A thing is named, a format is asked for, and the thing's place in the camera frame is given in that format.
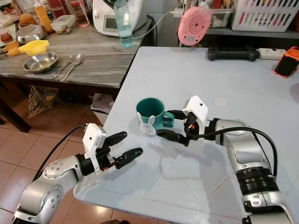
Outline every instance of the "shelf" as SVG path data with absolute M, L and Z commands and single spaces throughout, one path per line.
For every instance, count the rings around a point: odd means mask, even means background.
M 275 38 L 290 38 L 299 39 L 299 32 L 294 30 L 286 30 L 280 32 L 256 32 L 256 31 L 234 31 L 230 27 L 227 28 L 209 28 L 208 35 L 234 35 L 234 36 L 260 36 L 260 37 L 275 37 Z

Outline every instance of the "black cable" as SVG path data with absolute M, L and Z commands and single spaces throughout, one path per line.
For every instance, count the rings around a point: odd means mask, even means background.
M 262 151 L 263 151 L 263 154 L 265 155 L 266 160 L 267 160 L 267 162 L 268 162 L 268 164 L 269 164 L 269 166 L 270 166 L 270 169 L 271 169 L 270 161 L 269 161 L 269 159 L 268 159 L 268 157 L 267 157 L 267 154 L 265 153 L 265 151 L 264 151 L 264 149 L 263 149 L 263 147 L 262 147 L 262 144 L 260 143 L 260 140 L 258 139 L 257 135 L 256 135 L 254 132 L 252 132 L 252 135 L 253 135 L 253 137 L 255 138 L 255 140 L 257 141 L 257 143 L 259 144 L 259 146 L 261 147 L 261 149 L 262 149 Z
M 151 20 L 153 21 L 154 25 L 155 25 L 155 29 L 156 29 L 156 44 L 155 46 L 157 46 L 157 40 L 158 40 L 158 29 L 157 29 L 157 25 L 156 25 L 156 21 L 154 20 L 154 18 L 150 15 L 147 15 L 149 18 L 151 18 Z
M 273 150 L 273 160 L 274 160 L 274 169 L 273 169 L 273 176 L 277 176 L 277 168 L 278 168 L 278 158 L 277 158 L 277 150 L 275 143 L 273 140 L 264 132 L 251 128 L 251 127 L 230 127 L 230 128 L 225 128 L 216 132 L 211 132 L 211 133 L 206 133 L 206 134 L 192 134 L 187 127 L 184 128 L 184 131 L 186 134 L 192 138 L 205 138 L 205 137 L 210 137 L 210 136 L 215 136 L 218 134 L 223 134 L 226 132 L 234 132 L 234 131 L 248 131 L 252 133 L 257 133 L 261 136 L 263 136 L 271 145 L 272 150 Z
M 64 136 L 55 146 L 54 148 L 51 150 L 51 152 L 48 154 L 48 156 L 46 157 L 46 159 L 43 161 L 43 163 L 41 164 L 41 166 L 39 167 L 38 171 L 36 172 L 36 175 L 34 176 L 32 181 L 35 181 L 38 177 L 40 177 L 41 170 L 44 167 L 44 165 L 46 164 L 46 162 L 48 161 L 48 159 L 51 157 L 51 155 L 54 153 L 54 151 L 58 148 L 58 146 L 60 146 L 60 144 L 70 135 L 72 134 L 75 130 L 77 130 L 78 128 L 85 128 L 84 125 L 79 125 L 73 129 L 70 130 L 70 132 L 67 133 L 66 136 Z

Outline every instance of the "orange bottle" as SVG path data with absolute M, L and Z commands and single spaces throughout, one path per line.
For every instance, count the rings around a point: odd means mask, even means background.
M 48 34 L 55 33 L 55 31 L 52 29 L 51 21 L 48 18 L 45 8 L 41 5 L 41 3 L 37 2 L 37 0 L 35 0 L 34 10 L 38 15 L 39 19 L 41 20 L 43 26 L 46 28 L 47 33 Z

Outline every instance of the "white kitchen appliance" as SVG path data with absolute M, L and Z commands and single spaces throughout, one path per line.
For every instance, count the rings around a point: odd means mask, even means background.
M 106 0 L 113 5 L 113 0 Z M 93 0 L 93 23 L 102 34 L 119 36 L 114 10 L 104 0 Z M 127 0 L 132 31 L 137 30 L 146 22 L 144 0 Z

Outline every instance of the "white rabbit figure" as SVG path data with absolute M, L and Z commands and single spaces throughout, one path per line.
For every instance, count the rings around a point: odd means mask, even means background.
M 139 112 L 137 112 L 137 117 L 140 121 L 140 130 L 143 133 L 148 134 L 148 135 L 155 135 L 156 134 L 156 130 L 153 127 L 153 124 L 155 122 L 155 116 L 154 115 L 150 116 L 148 123 L 143 122 L 142 117 L 141 117 Z

